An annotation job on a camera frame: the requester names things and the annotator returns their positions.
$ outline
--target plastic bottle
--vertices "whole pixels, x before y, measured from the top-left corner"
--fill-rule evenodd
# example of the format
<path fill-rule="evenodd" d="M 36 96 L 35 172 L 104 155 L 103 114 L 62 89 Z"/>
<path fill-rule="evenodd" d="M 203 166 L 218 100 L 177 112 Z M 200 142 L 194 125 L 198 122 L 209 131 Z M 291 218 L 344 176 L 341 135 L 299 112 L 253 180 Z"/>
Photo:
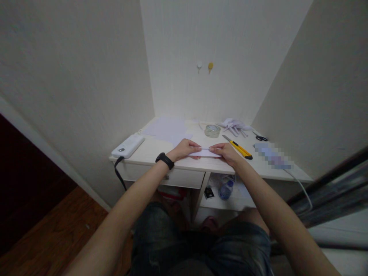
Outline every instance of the plastic bottle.
<path fill-rule="evenodd" d="M 233 191 L 233 185 L 234 181 L 232 180 L 227 181 L 224 185 L 221 186 L 220 189 L 218 189 L 218 196 L 222 200 L 228 200 Z"/>

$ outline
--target stack of paper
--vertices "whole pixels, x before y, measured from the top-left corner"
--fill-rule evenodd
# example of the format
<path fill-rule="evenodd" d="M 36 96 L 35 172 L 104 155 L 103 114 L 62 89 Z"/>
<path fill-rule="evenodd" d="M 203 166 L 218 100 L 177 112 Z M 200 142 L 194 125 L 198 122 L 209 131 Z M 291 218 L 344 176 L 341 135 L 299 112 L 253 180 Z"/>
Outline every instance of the stack of paper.
<path fill-rule="evenodd" d="M 168 141 L 176 147 L 184 138 L 192 138 L 193 134 L 186 134 L 186 131 L 184 119 L 159 117 L 142 134 L 154 135 L 158 140 Z"/>

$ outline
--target knee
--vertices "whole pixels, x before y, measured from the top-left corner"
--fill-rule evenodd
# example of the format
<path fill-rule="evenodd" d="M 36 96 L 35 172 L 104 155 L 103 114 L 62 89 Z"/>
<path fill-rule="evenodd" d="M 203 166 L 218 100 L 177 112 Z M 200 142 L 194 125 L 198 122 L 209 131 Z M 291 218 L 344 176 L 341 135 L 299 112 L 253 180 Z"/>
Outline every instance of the knee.
<path fill-rule="evenodd" d="M 239 214 L 238 220 L 253 223 L 261 227 L 269 235 L 269 229 L 257 208 L 246 208 Z"/>

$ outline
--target watch strap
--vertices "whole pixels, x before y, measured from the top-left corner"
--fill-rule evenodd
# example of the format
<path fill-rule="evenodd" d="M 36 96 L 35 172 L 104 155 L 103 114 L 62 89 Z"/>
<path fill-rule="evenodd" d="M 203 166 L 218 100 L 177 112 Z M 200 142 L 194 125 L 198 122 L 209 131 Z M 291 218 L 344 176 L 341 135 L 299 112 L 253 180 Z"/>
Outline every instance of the watch strap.
<path fill-rule="evenodd" d="M 168 157 L 166 156 L 166 154 L 165 154 L 165 153 L 161 153 L 161 154 L 157 157 L 157 159 L 156 159 L 156 163 L 157 163 L 159 160 L 164 161 L 164 162 L 169 166 L 169 169 L 172 169 L 172 168 L 174 167 L 174 162 L 172 162 L 172 161 L 171 161 L 171 159 L 170 159 L 170 158 L 168 158 Z"/>

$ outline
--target right hand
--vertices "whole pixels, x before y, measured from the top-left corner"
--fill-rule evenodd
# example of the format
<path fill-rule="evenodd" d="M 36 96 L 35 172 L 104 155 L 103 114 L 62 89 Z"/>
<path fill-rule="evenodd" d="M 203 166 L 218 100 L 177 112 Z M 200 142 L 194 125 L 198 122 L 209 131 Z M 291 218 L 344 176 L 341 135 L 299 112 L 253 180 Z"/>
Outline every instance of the right hand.
<path fill-rule="evenodd" d="M 235 166 L 238 162 L 244 160 L 233 148 L 230 143 L 222 143 L 216 144 L 209 148 L 209 151 L 212 153 L 222 155 L 222 158 L 228 163 L 230 166 Z"/>

